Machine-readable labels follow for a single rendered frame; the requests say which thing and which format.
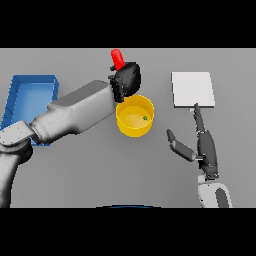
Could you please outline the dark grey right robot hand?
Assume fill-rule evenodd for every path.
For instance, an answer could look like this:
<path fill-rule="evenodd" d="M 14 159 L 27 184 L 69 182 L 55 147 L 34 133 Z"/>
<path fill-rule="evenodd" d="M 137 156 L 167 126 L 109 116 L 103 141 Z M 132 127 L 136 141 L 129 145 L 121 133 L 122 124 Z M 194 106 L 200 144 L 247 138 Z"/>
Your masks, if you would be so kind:
<path fill-rule="evenodd" d="M 168 129 L 166 133 L 170 149 L 188 162 L 197 161 L 199 168 L 205 174 L 205 178 L 216 180 L 219 173 L 215 143 L 210 131 L 205 129 L 198 103 L 194 105 L 193 117 L 196 123 L 197 152 L 180 142 L 174 133 Z"/>

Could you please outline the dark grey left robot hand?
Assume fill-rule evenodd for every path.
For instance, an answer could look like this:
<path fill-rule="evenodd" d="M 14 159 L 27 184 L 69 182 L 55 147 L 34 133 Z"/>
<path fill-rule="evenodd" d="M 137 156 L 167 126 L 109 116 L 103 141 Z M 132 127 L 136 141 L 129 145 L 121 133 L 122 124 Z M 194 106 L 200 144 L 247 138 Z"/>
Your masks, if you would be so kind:
<path fill-rule="evenodd" d="M 140 89 L 140 66 L 136 62 L 126 62 L 120 70 L 111 66 L 110 70 L 115 71 L 115 74 L 110 75 L 108 79 L 117 103 L 122 103 L 125 97 L 134 95 Z"/>

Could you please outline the yellow bowl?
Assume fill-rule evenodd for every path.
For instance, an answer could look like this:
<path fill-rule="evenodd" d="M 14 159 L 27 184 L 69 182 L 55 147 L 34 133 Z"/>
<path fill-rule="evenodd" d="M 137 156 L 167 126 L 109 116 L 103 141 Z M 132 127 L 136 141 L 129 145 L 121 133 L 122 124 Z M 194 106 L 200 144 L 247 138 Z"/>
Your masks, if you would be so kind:
<path fill-rule="evenodd" d="M 125 97 L 116 106 L 116 124 L 121 133 L 131 138 L 147 134 L 154 122 L 154 105 L 143 95 Z"/>

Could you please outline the pale square measuring scale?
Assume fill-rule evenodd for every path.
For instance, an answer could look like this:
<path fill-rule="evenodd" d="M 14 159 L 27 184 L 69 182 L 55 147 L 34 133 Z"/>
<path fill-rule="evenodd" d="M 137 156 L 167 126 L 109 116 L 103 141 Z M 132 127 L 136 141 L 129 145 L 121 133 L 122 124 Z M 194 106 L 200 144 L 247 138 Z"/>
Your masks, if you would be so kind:
<path fill-rule="evenodd" d="M 215 107 L 209 72 L 172 72 L 171 84 L 176 108 L 192 108 L 195 104 L 204 108 Z"/>

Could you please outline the blue tray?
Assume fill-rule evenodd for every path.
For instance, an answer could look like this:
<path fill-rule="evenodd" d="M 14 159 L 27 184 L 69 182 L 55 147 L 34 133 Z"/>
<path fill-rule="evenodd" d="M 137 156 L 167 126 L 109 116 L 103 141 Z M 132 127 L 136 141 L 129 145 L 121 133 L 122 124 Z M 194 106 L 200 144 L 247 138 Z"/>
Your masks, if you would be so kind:
<path fill-rule="evenodd" d="M 55 75 L 13 75 L 0 123 L 0 150 L 11 152 L 25 143 L 48 144 L 37 128 L 38 118 L 58 97 Z"/>

